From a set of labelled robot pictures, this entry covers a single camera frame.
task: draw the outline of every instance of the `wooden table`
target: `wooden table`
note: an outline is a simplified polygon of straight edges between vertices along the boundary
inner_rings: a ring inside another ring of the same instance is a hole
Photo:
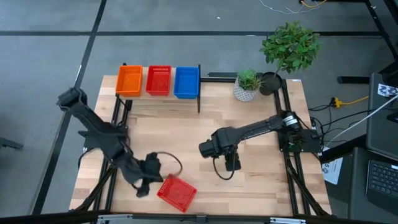
[[[105,121],[111,121],[116,99],[116,78],[117,76],[113,75],[104,76],[99,90],[95,113]],[[301,81],[287,80],[287,85],[292,109],[310,125]],[[145,155],[152,151],[167,151],[181,160],[183,172],[180,178],[198,190],[187,213],[292,215],[287,174],[276,133],[241,142],[238,152],[242,169],[236,171],[234,177],[228,181],[217,177],[212,160],[202,158],[198,150],[199,143],[210,138],[220,127],[243,126],[274,115],[274,97],[258,93],[254,101],[243,103],[234,98],[232,83],[202,83],[201,112],[198,114],[196,100],[176,99],[172,92],[170,90],[170,96],[154,97],[144,93],[139,100],[133,98],[127,125],[131,148],[138,159],[144,159]],[[162,175],[178,170],[177,162],[171,157],[159,155],[159,158],[162,163]],[[221,158],[216,162],[217,169],[221,171],[221,175],[228,176],[224,159]],[[331,213],[320,163],[310,153],[303,153],[301,158],[307,188],[323,209]],[[70,208],[79,206],[93,190],[100,176],[102,161],[102,152],[97,149],[83,158]],[[137,198],[136,191],[118,172],[111,211],[181,214],[156,196],[161,185],[162,183],[151,184],[149,195]],[[104,208],[107,192],[106,185],[100,208]],[[299,211],[303,213],[297,186],[296,196]]]

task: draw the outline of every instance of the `white flower pot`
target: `white flower pot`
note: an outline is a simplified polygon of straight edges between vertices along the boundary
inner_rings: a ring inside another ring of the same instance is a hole
[[[252,101],[257,93],[257,90],[243,90],[238,83],[238,79],[235,81],[234,96],[237,100],[242,102]]]

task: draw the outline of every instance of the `blue basket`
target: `blue basket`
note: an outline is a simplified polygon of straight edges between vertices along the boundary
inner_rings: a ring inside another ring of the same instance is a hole
[[[199,94],[199,76],[198,67],[177,67],[174,95],[180,99],[195,99]]]

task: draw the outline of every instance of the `keyboard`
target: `keyboard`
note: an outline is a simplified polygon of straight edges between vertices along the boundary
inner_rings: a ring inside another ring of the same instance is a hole
[[[369,161],[366,198],[371,203],[398,215],[398,165]]]

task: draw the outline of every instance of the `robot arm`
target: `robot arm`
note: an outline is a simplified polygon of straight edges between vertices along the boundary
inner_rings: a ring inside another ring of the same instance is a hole
[[[278,131],[286,134],[291,144],[297,144],[303,140],[301,130],[297,115],[286,111],[282,116],[274,115],[240,128],[220,128],[211,135],[211,140],[199,144],[199,151],[204,158],[224,155],[226,170],[239,170],[241,166],[236,150],[241,141]]]
[[[69,89],[58,97],[57,104],[62,111],[67,111],[79,119],[87,128],[88,135],[99,143],[104,155],[120,168],[128,183],[134,184],[142,179],[141,188],[137,190],[138,197],[149,193],[151,182],[163,182],[157,154],[155,152],[148,154],[144,161],[134,158],[133,152],[127,149],[126,141],[129,139],[127,129],[104,122],[87,106],[87,96],[83,90]]]

